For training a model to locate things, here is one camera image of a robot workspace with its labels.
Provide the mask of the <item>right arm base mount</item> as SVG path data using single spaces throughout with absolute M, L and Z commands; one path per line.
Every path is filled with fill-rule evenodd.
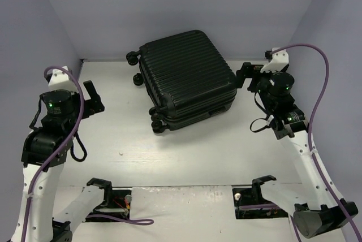
M 276 204 L 258 199 L 252 187 L 232 187 L 235 218 L 246 219 L 276 219 L 288 218 L 288 213 Z

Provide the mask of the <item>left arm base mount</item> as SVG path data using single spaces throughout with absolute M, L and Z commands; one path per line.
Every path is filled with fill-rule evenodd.
M 107 215 L 117 219 L 129 219 L 131 209 L 131 188 L 115 188 L 111 201 L 106 206 L 98 205 L 91 215 Z

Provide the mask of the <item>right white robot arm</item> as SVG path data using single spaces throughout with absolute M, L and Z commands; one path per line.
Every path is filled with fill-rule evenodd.
M 350 224 L 357 240 L 361 234 L 353 221 L 358 208 L 346 201 L 330 178 L 315 146 L 312 126 L 314 115 L 307 118 L 291 95 L 295 79 L 287 72 L 288 46 L 266 51 L 268 63 L 243 63 L 236 73 L 237 87 L 246 79 L 251 83 L 256 106 L 265 114 L 266 125 L 260 131 L 271 129 L 290 156 L 301 184 L 303 195 L 284 187 L 272 175 L 253 179 L 250 209 L 277 206 L 288 213 L 296 237 L 306 239 L 342 228 Z

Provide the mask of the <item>black hard-shell suitcase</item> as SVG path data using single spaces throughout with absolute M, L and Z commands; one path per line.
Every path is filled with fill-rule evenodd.
M 210 38 L 192 30 L 147 42 L 126 54 L 136 86 L 144 85 L 154 133 L 178 130 L 227 111 L 236 76 Z

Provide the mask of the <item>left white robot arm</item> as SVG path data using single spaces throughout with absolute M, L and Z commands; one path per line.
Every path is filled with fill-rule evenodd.
M 90 98 L 68 67 L 44 71 L 49 91 L 40 94 L 38 109 L 29 127 L 21 162 L 23 195 L 11 241 L 71 241 L 75 230 L 96 208 L 113 201 L 112 183 L 92 178 L 63 211 L 53 214 L 60 175 L 68 155 L 74 155 L 80 122 L 105 110 L 93 83 L 85 81 Z

